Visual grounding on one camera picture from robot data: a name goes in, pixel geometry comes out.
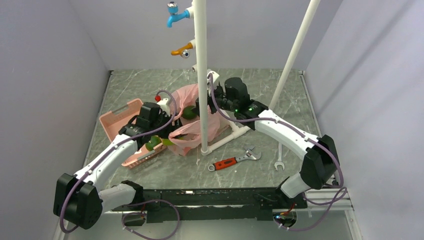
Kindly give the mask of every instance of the silver wrench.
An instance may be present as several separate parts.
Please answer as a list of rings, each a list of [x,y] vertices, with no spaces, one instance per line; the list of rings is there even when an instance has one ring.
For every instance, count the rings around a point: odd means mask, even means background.
[[[243,156],[239,156],[239,157],[231,157],[225,160],[221,160],[218,162],[215,162],[211,165],[209,165],[209,167],[207,168],[209,171],[213,172],[213,171],[218,171],[221,169],[225,169],[228,168],[229,166],[232,166],[238,162],[244,161],[244,160],[258,160],[261,158],[262,153],[254,153],[252,152],[252,150],[255,148],[254,146],[245,146],[243,147],[244,150],[246,150],[246,152],[244,153]]]
[[[283,145],[281,143],[278,143],[278,159],[274,163],[275,170],[278,171],[278,166],[282,167],[282,170],[284,171],[284,163],[283,163]]]

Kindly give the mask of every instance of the pink plastic bag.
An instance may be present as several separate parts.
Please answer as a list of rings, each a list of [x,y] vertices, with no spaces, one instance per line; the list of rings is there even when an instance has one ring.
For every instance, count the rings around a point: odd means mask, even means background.
[[[175,119],[179,119],[183,114],[183,109],[187,106],[195,106],[196,99],[199,96],[199,89],[197,84],[183,86],[172,93],[177,104],[177,113]],[[170,106],[171,113],[174,111],[174,106]],[[211,114],[211,109],[207,107],[207,141],[210,142],[221,134],[227,127],[228,121],[225,120],[219,113]],[[169,134],[169,140],[175,145],[168,146],[175,154],[185,156],[190,149],[196,148],[201,144],[200,136],[200,118],[196,117],[192,120],[181,118],[182,127]],[[186,135],[181,139],[174,138],[178,135]]]

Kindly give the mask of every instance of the orange faucet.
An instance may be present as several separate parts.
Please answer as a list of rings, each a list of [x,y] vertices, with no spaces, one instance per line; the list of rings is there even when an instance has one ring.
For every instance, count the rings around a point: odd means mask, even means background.
[[[188,58],[190,56],[190,53],[188,50],[194,48],[193,46],[194,44],[192,44],[192,42],[194,43],[194,40],[191,40],[189,43],[187,43],[187,45],[181,47],[180,49],[176,51],[171,51],[171,55],[172,56],[180,55],[183,58]]]

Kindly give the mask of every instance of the gray wall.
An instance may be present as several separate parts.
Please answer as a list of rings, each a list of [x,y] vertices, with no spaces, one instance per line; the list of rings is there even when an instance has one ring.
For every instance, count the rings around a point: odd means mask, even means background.
[[[172,50],[194,38],[194,23],[167,28],[168,0],[70,0],[109,69],[189,68]],[[180,12],[191,0],[176,1]],[[306,69],[342,0],[322,0],[294,68]],[[208,0],[208,66],[282,68],[309,0]]]
[[[344,0],[306,70],[364,239],[422,239],[424,1]]]
[[[56,180],[83,164],[108,71],[67,0],[2,0],[0,33],[0,239],[48,240]]]

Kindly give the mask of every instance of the blue faucet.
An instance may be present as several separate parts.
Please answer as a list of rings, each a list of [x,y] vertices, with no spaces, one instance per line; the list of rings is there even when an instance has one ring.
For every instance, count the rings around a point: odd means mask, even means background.
[[[169,16],[168,22],[166,24],[166,26],[168,28],[172,27],[172,23],[178,22],[181,19],[190,18],[190,13],[187,9],[184,12],[182,12],[181,14],[177,14],[178,13],[178,6],[175,2],[171,1],[167,5],[168,5],[168,12],[169,12],[169,14],[171,14],[171,16]]]

